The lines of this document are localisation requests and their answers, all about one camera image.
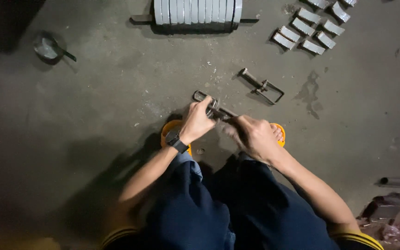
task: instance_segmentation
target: metal scrap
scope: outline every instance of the metal scrap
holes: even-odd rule
[[[308,26],[299,18],[294,19],[294,21],[292,21],[292,25],[308,36],[311,36],[315,31],[312,27]]]
[[[354,5],[358,2],[358,0],[342,0],[344,3],[354,7]]]
[[[330,20],[327,20],[327,21],[325,22],[324,28],[325,28],[327,31],[329,31],[329,32],[331,32],[331,33],[333,33],[333,34],[335,34],[335,35],[338,35],[338,36],[340,36],[340,35],[345,31],[344,28],[341,28],[341,27],[335,25],[335,24],[332,23]]]
[[[325,48],[320,47],[319,45],[316,45],[308,40],[305,40],[302,43],[302,47],[308,49],[309,51],[322,55],[325,52]]]
[[[284,37],[290,39],[292,42],[297,42],[300,39],[300,36],[294,33],[292,30],[288,29],[285,26],[282,26],[279,29],[279,33],[282,34]]]
[[[325,9],[329,4],[326,0],[307,0],[307,2],[321,9]]]
[[[342,9],[338,1],[336,1],[336,3],[333,4],[331,9],[333,10],[333,13],[337,16],[337,18],[339,18],[344,23],[346,23],[351,17]]]
[[[276,42],[280,43],[282,46],[292,49],[295,43],[288,40],[286,37],[282,36],[279,32],[276,32],[275,35],[272,37]]]
[[[323,31],[320,31],[316,35],[316,37],[321,43],[323,43],[329,49],[332,49],[334,48],[334,46],[336,46],[336,43],[333,40],[331,40],[331,38],[329,38],[327,34],[325,34]]]
[[[304,9],[304,8],[301,8],[299,10],[298,15],[302,19],[305,19],[305,20],[310,21],[310,22],[315,23],[315,24],[319,24],[319,21],[321,19],[320,15],[316,15],[313,12],[310,12],[310,11]]]

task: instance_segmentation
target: concrete floor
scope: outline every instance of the concrete floor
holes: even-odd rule
[[[46,1],[13,53],[0,53],[0,228],[92,241],[130,169],[158,148],[167,117],[201,89],[239,114],[280,123],[286,149],[355,214],[400,177],[400,0],[362,0],[336,47],[313,57],[268,41],[291,0],[259,0],[252,27],[225,35],[154,34],[132,26],[140,1]],[[78,58],[43,64],[45,29]],[[242,68],[286,92],[269,107],[248,94]],[[216,129],[192,144],[219,169],[237,150]]]

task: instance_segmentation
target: right hand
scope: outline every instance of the right hand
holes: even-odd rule
[[[233,118],[231,126],[225,127],[228,134],[253,159],[269,163],[281,146],[273,133],[273,128],[266,120],[256,120],[247,115]]]

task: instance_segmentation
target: person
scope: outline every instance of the person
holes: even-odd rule
[[[246,115],[233,118],[225,132],[242,153],[232,166],[213,175],[208,189],[197,162],[180,145],[191,144],[215,127],[216,121],[206,116],[211,100],[192,103],[176,142],[126,183],[118,209],[111,213],[112,232],[103,250],[383,250],[361,233],[342,198],[277,143],[283,134],[267,121]],[[278,183],[272,169],[297,193]],[[158,179],[164,179],[164,185]],[[158,196],[149,198],[157,186]],[[151,205],[140,219],[137,207],[143,210],[146,202]]]

